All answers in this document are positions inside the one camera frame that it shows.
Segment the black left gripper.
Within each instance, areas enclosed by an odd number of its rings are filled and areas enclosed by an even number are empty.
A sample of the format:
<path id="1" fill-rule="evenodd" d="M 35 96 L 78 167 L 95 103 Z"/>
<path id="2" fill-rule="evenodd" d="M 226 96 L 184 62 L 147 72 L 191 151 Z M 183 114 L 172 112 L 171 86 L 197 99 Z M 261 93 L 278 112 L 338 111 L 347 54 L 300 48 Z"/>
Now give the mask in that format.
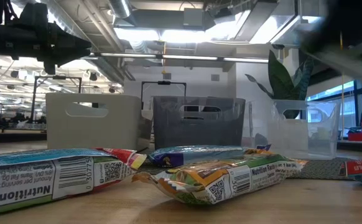
<path id="1" fill-rule="evenodd" d="M 37 60 L 44 64 L 44 70 L 49 75 L 55 75 L 55 62 L 53 52 L 55 45 L 59 47 L 58 59 L 72 61 L 88 56 L 91 51 L 91 42 L 71 35 L 62 30 L 57 31 L 57 24 L 41 22 L 36 24 L 36 35 L 39 41 Z"/>

